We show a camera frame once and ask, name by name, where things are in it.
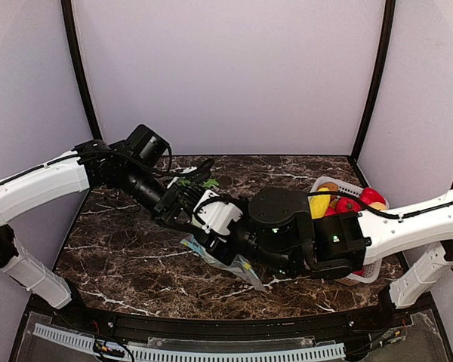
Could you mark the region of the large clear zip bag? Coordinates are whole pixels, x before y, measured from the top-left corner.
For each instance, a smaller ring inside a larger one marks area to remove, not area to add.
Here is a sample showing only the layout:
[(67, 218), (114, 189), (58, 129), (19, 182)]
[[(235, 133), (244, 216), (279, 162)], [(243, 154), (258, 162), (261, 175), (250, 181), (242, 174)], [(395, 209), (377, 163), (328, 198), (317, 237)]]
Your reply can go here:
[(252, 268), (250, 262), (243, 256), (236, 255), (233, 261), (227, 265), (206, 252), (206, 249), (201, 246), (192, 235), (186, 236), (181, 242), (183, 246), (190, 248), (194, 253), (200, 256), (211, 267), (229, 272), (243, 281), (250, 284), (255, 290), (266, 292), (266, 288)]

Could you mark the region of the white toy radish green leaves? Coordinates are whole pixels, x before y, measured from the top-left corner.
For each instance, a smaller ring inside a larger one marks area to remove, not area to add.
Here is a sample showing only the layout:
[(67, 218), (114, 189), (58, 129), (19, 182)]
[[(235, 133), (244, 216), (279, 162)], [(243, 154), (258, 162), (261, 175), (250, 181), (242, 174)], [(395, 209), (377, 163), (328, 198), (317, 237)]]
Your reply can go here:
[(198, 186), (204, 189), (212, 189), (218, 187), (220, 184), (216, 179), (208, 178), (208, 179), (187, 179), (187, 178), (180, 178), (177, 181), (177, 184), (184, 187), (193, 187)]

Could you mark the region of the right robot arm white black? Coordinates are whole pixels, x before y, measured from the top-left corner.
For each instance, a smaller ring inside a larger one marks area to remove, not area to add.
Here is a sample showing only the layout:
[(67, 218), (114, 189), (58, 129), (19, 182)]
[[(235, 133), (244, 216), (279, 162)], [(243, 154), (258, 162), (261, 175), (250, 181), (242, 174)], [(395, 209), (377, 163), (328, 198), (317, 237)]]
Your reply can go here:
[(253, 259), (289, 278), (341, 279), (386, 256), (416, 247), (425, 253), (381, 293), (386, 306), (407, 308), (453, 268), (453, 182), (437, 198), (393, 210), (364, 206), (315, 218), (311, 193), (264, 189), (251, 200), (205, 193), (193, 219), (204, 247), (230, 264)]

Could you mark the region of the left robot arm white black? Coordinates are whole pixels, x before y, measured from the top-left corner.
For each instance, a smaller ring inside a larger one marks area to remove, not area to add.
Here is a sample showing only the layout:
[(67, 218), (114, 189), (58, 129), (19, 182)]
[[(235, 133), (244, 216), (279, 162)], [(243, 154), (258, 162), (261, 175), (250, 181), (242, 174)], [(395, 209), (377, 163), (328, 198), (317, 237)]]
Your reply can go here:
[(169, 143), (141, 124), (126, 140), (106, 144), (92, 140), (59, 157), (0, 180), (0, 272), (57, 310), (73, 299), (69, 284), (29, 253), (9, 223), (32, 209), (65, 195), (101, 186), (117, 188), (147, 209), (166, 228), (200, 236), (191, 223), (178, 223), (184, 202), (180, 187), (165, 188), (155, 165)]

